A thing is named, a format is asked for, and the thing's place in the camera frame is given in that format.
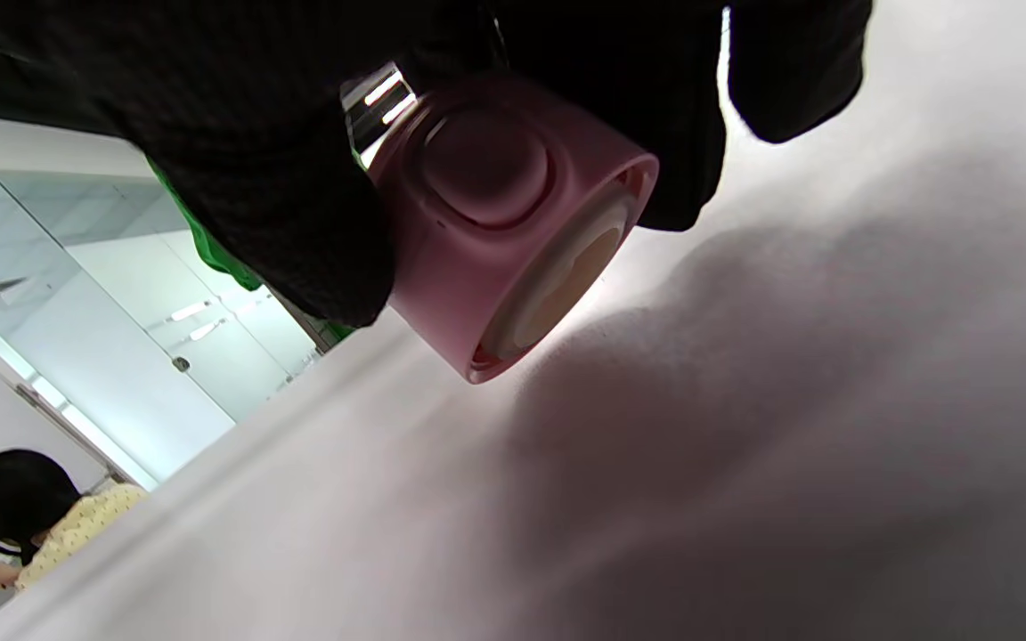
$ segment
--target white table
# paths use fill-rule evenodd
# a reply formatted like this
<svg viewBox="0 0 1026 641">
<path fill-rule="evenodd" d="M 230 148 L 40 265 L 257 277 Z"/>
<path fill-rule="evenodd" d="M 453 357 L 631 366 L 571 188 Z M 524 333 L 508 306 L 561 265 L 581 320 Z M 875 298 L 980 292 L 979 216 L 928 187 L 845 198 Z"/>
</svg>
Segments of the white table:
<svg viewBox="0 0 1026 641">
<path fill-rule="evenodd" d="M 469 388 L 388 315 L 0 638 L 1026 638 L 1026 4 L 870 53 L 532 360 Z"/>
</svg>

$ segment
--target pink bottle cap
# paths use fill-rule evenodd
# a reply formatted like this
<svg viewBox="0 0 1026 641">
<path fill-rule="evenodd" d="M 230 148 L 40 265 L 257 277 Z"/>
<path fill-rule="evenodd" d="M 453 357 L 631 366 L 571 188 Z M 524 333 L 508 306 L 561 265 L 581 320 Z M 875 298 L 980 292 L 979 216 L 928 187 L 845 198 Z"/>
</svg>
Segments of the pink bottle cap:
<svg viewBox="0 0 1026 641">
<path fill-rule="evenodd" d="M 465 380 L 516 364 L 635 226 L 659 162 L 520 78 L 419 98 L 370 177 L 394 224 L 391 306 Z"/>
</svg>

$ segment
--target pink push button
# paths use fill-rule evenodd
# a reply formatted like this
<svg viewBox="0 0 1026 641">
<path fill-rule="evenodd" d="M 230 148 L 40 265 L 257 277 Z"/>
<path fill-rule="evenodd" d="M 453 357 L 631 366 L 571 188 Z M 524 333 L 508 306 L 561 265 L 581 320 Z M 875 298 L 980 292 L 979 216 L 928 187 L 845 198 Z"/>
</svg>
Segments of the pink push button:
<svg viewBox="0 0 1026 641">
<path fill-rule="evenodd" d="M 549 154 L 528 127 L 494 111 L 445 115 L 422 154 L 427 186 L 481 227 L 517 223 L 544 194 Z"/>
</svg>

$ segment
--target glass door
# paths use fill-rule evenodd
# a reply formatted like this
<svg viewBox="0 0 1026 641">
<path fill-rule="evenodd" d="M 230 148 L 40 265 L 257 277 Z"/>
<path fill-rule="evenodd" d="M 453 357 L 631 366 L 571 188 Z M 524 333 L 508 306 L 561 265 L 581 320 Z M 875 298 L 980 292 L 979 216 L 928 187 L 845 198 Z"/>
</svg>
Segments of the glass door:
<svg viewBox="0 0 1026 641">
<path fill-rule="evenodd" d="M 0 173 L 0 184 L 233 422 L 316 358 L 267 287 L 247 291 L 200 259 L 153 179 Z"/>
</svg>

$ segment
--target woman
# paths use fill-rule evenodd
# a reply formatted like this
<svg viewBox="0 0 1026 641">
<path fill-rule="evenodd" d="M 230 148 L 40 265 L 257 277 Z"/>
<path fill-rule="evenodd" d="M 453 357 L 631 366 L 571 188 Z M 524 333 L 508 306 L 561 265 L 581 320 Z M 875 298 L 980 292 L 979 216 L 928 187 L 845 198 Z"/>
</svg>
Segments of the woman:
<svg viewBox="0 0 1026 641">
<path fill-rule="evenodd" d="M 22 567 L 0 563 L 0 588 L 29 588 L 145 496 L 131 484 L 83 495 L 48 455 L 1 451 L 0 555 Z"/>
</svg>

